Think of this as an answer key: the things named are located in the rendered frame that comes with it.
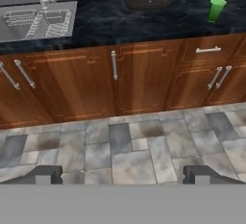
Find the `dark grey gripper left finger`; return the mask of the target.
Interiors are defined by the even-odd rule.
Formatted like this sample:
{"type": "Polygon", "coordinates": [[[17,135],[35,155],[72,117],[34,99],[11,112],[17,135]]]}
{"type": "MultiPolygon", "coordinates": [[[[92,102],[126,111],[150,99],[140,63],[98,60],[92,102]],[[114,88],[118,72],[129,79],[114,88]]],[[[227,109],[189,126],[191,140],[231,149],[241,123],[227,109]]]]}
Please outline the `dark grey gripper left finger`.
{"type": "Polygon", "coordinates": [[[25,175],[2,182],[2,185],[61,185],[61,165],[38,165],[25,175]]]}

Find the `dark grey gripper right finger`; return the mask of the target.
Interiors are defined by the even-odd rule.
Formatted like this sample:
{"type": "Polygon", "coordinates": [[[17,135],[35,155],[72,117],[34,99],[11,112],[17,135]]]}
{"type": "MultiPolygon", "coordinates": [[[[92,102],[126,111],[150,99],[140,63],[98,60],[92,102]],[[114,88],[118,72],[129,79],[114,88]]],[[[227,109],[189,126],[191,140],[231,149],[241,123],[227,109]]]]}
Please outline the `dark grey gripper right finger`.
{"type": "Polygon", "coordinates": [[[244,182],[221,175],[207,165],[185,165],[184,185],[243,185],[244,182]]]}

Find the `green plastic cup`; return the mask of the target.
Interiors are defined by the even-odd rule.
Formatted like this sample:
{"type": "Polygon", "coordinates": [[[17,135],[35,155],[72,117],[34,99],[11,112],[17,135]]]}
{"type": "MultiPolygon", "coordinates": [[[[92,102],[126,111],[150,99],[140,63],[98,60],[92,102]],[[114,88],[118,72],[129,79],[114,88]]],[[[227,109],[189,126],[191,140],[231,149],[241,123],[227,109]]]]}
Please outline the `green plastic cup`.
{"type": "Polygon", "coordinates": [[[208,22],[215,22],[226,5],[226,0],[210,0],[209,12],[207,17],[208,22]]]}

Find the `brown wooden cupboard door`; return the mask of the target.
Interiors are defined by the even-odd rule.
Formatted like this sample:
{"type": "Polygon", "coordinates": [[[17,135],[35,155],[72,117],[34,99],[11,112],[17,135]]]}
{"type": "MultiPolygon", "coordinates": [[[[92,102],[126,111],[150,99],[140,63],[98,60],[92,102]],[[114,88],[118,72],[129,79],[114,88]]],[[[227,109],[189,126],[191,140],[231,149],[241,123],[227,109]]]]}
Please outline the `brown wooden cupboard door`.
{"type": "Polygon", "coordinates": [[[27,53],[21,61],[36,84],[37,99],[56,120],[114,114],[111,61],[105,46],[27,53]]]}
{"type": "Polygon", "coordinates": [[[0,70],[0,129],[51,123],[52,116],[14,64],[14,58],[0,56],[0,62],[20,85],[20,90],[15,89],[0,70]]]}
{"type": "Polygon", "coordinates": [[[228,65],[233,67],[232,70],[220,88],[216,88],[216,86],[212,88],[206,100],[206,105],[220,106],[240,103],[246,96],[246,60],[227,62],[215,84],[220,81],[228,65]]]}
{"type": "Polygon", "coordinates": [[[176,111],[202,107],[211,92],[208,83],[215,75],[216,68],[224,68],[225,65],[224,62],[219,62],[177,66],[167,90],[163,109],[176,111]]]}
{"type": "Polygon", "coordinates": [[[158,112],[163,108],[181,39],[120,45],[117,49],[117,111],[158,112]]]}

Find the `brown wooden drawer front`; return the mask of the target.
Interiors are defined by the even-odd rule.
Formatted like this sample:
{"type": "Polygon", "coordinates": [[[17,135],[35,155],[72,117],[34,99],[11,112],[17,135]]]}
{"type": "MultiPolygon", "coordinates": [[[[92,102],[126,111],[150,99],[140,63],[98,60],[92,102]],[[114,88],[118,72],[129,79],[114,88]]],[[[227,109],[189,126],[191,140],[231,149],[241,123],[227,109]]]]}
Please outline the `brown wooden drawer front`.
{"type": "Polygon", "coordinates": [[[226,61],[234,52],[242,34],[193,37],[185,42],[181,64],[212,64],[226,61]]]}
{"type": "Polygon", "coordinates": [[[233,55],[234,61],[246,60],[246,36],[240,41],[233,55]]]}

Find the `grey steel sink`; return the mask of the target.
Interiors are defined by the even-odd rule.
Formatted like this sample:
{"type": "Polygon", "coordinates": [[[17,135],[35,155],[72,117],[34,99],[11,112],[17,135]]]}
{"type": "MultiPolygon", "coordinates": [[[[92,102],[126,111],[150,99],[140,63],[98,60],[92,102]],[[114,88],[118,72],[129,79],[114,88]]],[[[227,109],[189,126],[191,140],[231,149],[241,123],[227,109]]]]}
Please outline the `grey steel sink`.
{"type": "Polygon", "coordinates": [[[0,7],[0,42],[71,37],[77,1],[0,7]]]}

